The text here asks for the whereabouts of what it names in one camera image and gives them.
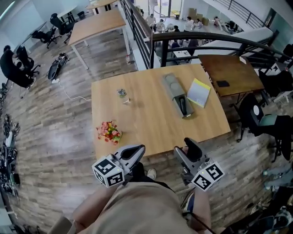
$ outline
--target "flower bouquet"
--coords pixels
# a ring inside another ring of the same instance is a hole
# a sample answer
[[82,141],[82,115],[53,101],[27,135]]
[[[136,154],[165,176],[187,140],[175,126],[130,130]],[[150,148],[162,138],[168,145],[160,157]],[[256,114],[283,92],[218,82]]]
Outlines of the flower bouquet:
[[104,137],[105,142],[111,141],[113,144],[118,144],[121,139],[122,133],[117,130],[117,125],[110,122],[102,122],[101,126],[96,128],[98,131],[98,139]]

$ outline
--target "white sneaker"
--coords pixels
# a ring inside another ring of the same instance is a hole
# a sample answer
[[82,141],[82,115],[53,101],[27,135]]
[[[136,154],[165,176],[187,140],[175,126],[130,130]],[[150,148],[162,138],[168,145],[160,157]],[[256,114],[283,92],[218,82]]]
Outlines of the white sneaker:
[[156,169],[151,168],[150,170],[148,170],[147,177],[151,178],[152,180],[155,180],[156,177],[157,177],[157,171],[156,171]]

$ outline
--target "book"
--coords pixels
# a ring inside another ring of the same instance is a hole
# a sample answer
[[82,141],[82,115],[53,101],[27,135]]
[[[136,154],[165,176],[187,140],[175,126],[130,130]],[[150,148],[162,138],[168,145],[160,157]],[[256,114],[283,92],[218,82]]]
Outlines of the book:
[[197,78],[194,78],[191,87],[188,90],[187,98],[204,108],[207,98],[209,97],[210,90],[210,86],[202,83]]

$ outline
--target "brown wooden desk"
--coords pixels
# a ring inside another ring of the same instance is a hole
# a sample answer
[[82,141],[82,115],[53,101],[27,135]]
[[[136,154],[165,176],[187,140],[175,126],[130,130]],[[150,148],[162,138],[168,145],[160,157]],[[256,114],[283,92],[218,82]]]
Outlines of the brown wooden desk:
[[[138,71],[99,80],[92,83],[92,122],[98,127],[102,121],[115,120],[123,132],[117,146],[97,139],[94,143],[97,158],[113,153],[128,144],[144,144],[145,155],[184,146],[184,138],[198,142],[230,132],[222,105],[211,89],[205,108],[191,103],[194,113],[187,119],[180,118],[163,84],[164,74],[174,73],[187,92],[196,77],[212,87],[199,64],[179,65]],[[125,89],[130,104],[124,105],[117,94]]]
[[118,9],[107,11],[95,16],[91,16],[82,21],[77,22],[72,30],[72,34],[69,40],[69,45],[71,45],[73,51],[76,53],[77,57],[81,61],[84,68],[87,70],[88,66],[83,61],[81,55],[78,53],[75,45],[84,42],[88,46],[86,39],[96,37],[100,34],[107,33],[113,30],[122,29],[124,41],[126,45],[127,54],[130,54],[128,37],[126,34],[125,21],[122,18]]
[[[262,90],[264,86],[251,64],[234,55],[199,55],[220,97]],[[219,87],[217,81],[225,80],[230,86]]]
[[105,7],[105,11],[109,11],[113,8],[113,4],[114,2],[116,2],[117,0],[99,0],[96,4],[94,5],[88,5],[86,6],[86,9],[88,10],[93,10],[93,13],[96,15],[96,14],[99,14],[101,13],[102,9],[100,7]]

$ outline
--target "wood plank flooring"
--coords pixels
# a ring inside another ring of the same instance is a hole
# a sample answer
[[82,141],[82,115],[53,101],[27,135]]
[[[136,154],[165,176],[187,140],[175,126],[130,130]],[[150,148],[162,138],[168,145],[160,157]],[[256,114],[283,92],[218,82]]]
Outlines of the wood plank flooring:
[[[49,50],[42,45],[33,51],[30,56],[42,65],[41,74],[23,99],[19,98],[19,86],[11,87],[3,110],[21,126],[16,138],[16,168],[21,179],[19,200],[10,198],[18,217],[16,221],[38,225],[44,232],[62,213],[69,217],[98,188],[91,169],[95,161],[91,103],[70,100],[59,84],[51,84],[47,79],[50,65],[59,53],[68,53],[70,61],[59,76],[61,84],[69,96],[88,99],[93,81],[136,70],[134,64],[126,64],[123,35],[117,31],[88,40],[89,47],[83,43],[77,46],[90,68],[88,71],[62,40],[59,38],[58,44],[52,44]],[[236,111],[228,107],[233,99],[225,98],[221,102],[228,119],[237,119]],[[264,111],[293,115],[293,105],[291,102],[270,104]],[[240,129],[237,124],[231,124],[231,129],[228,134],[201,143],[208,156],[218,161],[226,172],[209,191],[213,227],[239,220],[249,213],[245,209],[249,203],[270,196],[263,189],[261,174],[271,166],[273,152],[266,146],[273,139],[245,132],[243,141],[236,143]],[[166,182],[180,199],[189,190],[179,176],[181,167],[172,152],[143,158],[142,163],[146,169],[156,168],[157,180]],[[284,163],[285,159],[279,157],[274,166]]]

